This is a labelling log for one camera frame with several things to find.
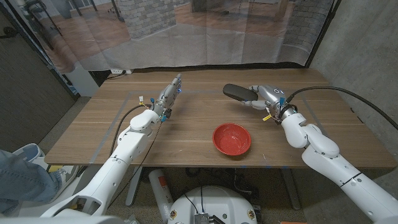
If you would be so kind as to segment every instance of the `wooden table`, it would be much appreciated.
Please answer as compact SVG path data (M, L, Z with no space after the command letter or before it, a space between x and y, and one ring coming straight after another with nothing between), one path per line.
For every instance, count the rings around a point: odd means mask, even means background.
M156 99L176 74L133 73L106 81L46 155L45 161L51 165L87 165L90 160L94 164L103 164L109 157L119 120L126 111L138 105L138 96L143 95L145 102L150 103L149 99ZM241 86L270 84L285 90L288 96L299 88L327 85L317 70L199 70L182 74L182 93L175 101L171 118L160 127L144 166L307 168L301 159L303 149L289 146L282 127L271 119L262 121L266 112L241 105L225 96L222 89L227 83ZM122 108L127 96L130 98ZM397 165L336 92L306 91L291 103L298 106L309 123L324 129L339 145L340 153L354 166L393 168ZM121 114L110 129L120 109ZM121 130L143 110L139 108L128 116ZM252 145L247 153L230 157L214 147L213 131L223 123L237 123L250 132ZM132 164L140 164L145 153Z

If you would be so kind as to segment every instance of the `sneaker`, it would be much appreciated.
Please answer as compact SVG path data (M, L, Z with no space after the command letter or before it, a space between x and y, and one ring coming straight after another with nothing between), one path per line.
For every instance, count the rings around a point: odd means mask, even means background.
M63 192L63 190L68 187L68 185L75 179L77 172L79 171L80 166L63 166L61 169L57 170L56 172L60 173L62 179L62 185L59 188L57 194L55 194L54 198L51 199L53 202L58 196Z

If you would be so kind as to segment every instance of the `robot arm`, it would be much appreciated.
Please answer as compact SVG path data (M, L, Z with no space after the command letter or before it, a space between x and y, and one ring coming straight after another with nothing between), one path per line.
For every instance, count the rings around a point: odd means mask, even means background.
M288 143L295 148L306 148L303 161L337 184L372 221L383 222L398 217L398 201L340 155L337 144L324 136L318 127L314 124L304 126L306 119L293 106L284 103L282 90L270 85L256 85L250 86L248 91L265 100L243 103L258 110L272 110L279 118L277 122L282 125Z
M181 74L166 87L155 102L153 110L145 110L130 121L118 138L118 146L80 192L48 209L42 217L104 215L132 160L141 154L152 134L151 126L170 116L171 106L181 92ZM70 209L83 205L80 212Z

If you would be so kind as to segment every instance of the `person's leg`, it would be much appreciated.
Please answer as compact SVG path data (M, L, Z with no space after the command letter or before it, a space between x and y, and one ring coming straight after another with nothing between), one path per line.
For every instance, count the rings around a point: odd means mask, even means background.
M59 172L49 174L37 164L0 150L0 212L15 208L18 200L49 202L61 186Z

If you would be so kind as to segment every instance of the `wire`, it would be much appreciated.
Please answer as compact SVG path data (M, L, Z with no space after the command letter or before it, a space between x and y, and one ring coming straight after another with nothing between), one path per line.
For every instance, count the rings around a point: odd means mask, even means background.
M241 190L241 189L237 188L237 186L236 186L236 168L235 168L234 186L235 186L235 189L240 191L240 192L252 194L252 192L250 190Z
M146 157L148 156L148 153L149 153L150 149L152 149L152 146L153 146L154 143L155 143L157 134L159 133L159 130L160 130L160 127L161 127L162 123L163 123L163 122L160 123L159 128L157 129L157 133L156 133L156 135L155 135L154 141L153 141L152 144L149 146L149 149L148 149L148 151L147 151L147 154L146 154L145 157L143 158L142 162L139 164L138 169L132 174L132 176L131 176L129 182L127 182L127 183L125 184L125 186L122 188L122 190L117 194L117 196L116 196L116 197L113 199L113 201L109 204L108 208L109 208L109 207L113 204L113 202L115 202L116 199L122 194L123 190L126 189L127 185L130 184L131 179L136 175L136 173L138 172L139 168L142 166L142 163L144 163Z
M359 95L357 95L357 94L355 94L355 93L353 93L351 91L345 90L343 88L338 88L338 87L334 87L334 86L312 86L312 87L302 88L302 89L297 90L294 93L292 93L287 98L286 103L289 103L290 101L292 101L294 96L297 93L300 93L300 92L303 92L303 91L307 91L307 90L336 90L336 91L341 91L343 93L347 93L347 94L349 94L349 95L361 100L362 102L366 103L371 108L373 108L381 116L383 116L388 122L390 122L390 124L393 125L393 127L396 128L396 130L398 130L398 124L393 119L391 119L385 112L383 112L380 108L378 108L377 106L375 106L373 103L371 103L367 99L363 98L362 96L359 96Z
M184 194L184 196L188 199L189 202L191 202L191 204L193 205L193 207L195 208L195 210L197 211L197 215L199 214L197 207L193 204L193 202L191 200L189 200L189 198L187 197L186 194Z
M109 153L109 156L111 156L112 153L113 153L113 150L114 150L114 149L113 149L114 143L116 142L116 139L118 138L118 133L119 133L120 127L122 126L123 120L124 120L124 119L126 118L126 116L129 115L129 113L131 113L133 110L135 110L135 109L137 109L137 108L140 108L140 107L142 107L142 106L145 106L145 105L138 105L138 106L133 107L132 109L130 109L130 110L122 117L122 120L120 120L119 126L118 126L118 128L117 128L117 130L116 130L116 133L114 134L114 137L113 137L111 152Z
M205 209L203 208L203 194L201 192L201 187L200 186L200 198L201 198L201 212L203 212L203 214L205 213Z

